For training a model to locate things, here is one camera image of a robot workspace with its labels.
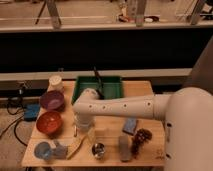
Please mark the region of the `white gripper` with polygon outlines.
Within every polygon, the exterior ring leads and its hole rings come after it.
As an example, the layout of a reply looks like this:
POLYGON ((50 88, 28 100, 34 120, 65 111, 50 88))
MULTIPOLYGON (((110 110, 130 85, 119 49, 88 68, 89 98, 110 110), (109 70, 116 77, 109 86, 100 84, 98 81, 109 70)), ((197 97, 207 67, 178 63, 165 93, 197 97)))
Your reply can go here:
POLYGON ((96 142, 95 128, 92 123, 89 124, 76 124, 77 127, 77 136, 85 139, 87 138, 90 144, 96 142))

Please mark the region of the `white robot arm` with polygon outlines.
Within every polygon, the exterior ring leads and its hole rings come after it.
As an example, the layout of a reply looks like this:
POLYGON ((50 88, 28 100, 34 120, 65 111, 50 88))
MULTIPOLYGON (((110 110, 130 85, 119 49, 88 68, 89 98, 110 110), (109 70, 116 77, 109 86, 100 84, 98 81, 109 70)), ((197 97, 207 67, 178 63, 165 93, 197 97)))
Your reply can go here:
POLYGON ((213 171, 213 95, 203 89, 100 100, 95 90, 87 88, 73 110, 81 129, 90 127, 95 116, 163 120, 164 171, 213 171))

